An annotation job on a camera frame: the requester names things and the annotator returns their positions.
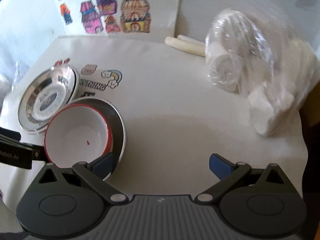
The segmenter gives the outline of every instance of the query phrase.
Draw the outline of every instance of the rainbow sticker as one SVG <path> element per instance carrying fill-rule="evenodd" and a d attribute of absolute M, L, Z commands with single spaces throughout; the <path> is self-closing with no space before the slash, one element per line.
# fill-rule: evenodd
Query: rainbow sticker
<path fill-rule="evenodd" d="M 108 79 L 107 86 L 114 89 L 117 87 L 122 79 L 122 73 L 116 69 L 104 70 L 101 72 L 102 78 Z"/>

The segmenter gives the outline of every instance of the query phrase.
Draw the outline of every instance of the blue gripper pad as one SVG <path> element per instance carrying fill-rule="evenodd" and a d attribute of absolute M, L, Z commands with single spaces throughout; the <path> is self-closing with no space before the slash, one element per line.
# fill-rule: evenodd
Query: blue gripper pad
<path fill-rule="evenodd" d="M 230 161 L 222 158 L 218 154 L 212 154 L 209 159 L 209 168 L 218 179 L 222 180 L 230 175 L 235 165 Z"/>
<path fill-rule="evenodd" d="M 92 167 L 92 172 L 100 179 L 104 179 L 112 171 L 113 157 L 113 154 L 109 154 L 108 157 L 96 163 Z"/>

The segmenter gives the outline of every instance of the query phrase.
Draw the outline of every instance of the screw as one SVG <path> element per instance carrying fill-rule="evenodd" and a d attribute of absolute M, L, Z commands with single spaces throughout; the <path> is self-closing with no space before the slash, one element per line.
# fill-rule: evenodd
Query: screw
<path fill-rule="evenodd" d="M 123 194 L 113 194 L 110 199 L 113 201 L 113 202 L 122 202 L 122 201 L 125 201 L 127 199 L 127 197 Z"/>
<path fill-rule="evenodd" d="M 213 196 L 211 196 L 210 194 L 205 194 L 205 193 L 198 195 L 197 198 L 201 202 L 209 202 L 209 201 L 213 200 Z"/>

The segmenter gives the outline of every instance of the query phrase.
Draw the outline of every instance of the red and white bowl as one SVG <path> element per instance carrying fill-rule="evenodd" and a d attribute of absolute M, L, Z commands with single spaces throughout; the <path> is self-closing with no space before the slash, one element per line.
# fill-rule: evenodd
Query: red and white bowl
<path fill-rule="evenodd" d="M 91 162 L 112 151 L 110 125 L 101 112 L 85 104 L 72 104 L 57 113 L 44 135 L 49 161 L 60 168 Z"/>

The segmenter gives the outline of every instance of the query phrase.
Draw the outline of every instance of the gray textured surface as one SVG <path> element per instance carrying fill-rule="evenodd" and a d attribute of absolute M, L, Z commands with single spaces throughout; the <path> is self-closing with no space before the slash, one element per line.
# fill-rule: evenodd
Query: gray textured surface
<path fill-rule="evenodd" d="M 38 240 L 27 236 L 25 240 Z M 193 203 L 188 196 L 136 196 L 110 208 L 103 221 L 78 240 L 245 240 L 226 226 L 214 208 Z M 298 240 L 289 236 L 283 240 Z"/>
<path fill-rule="evenodd" d="M 16 215 L 3 203 L 0 196 L 0 233 L 20 232 L 22 227 Z"/>

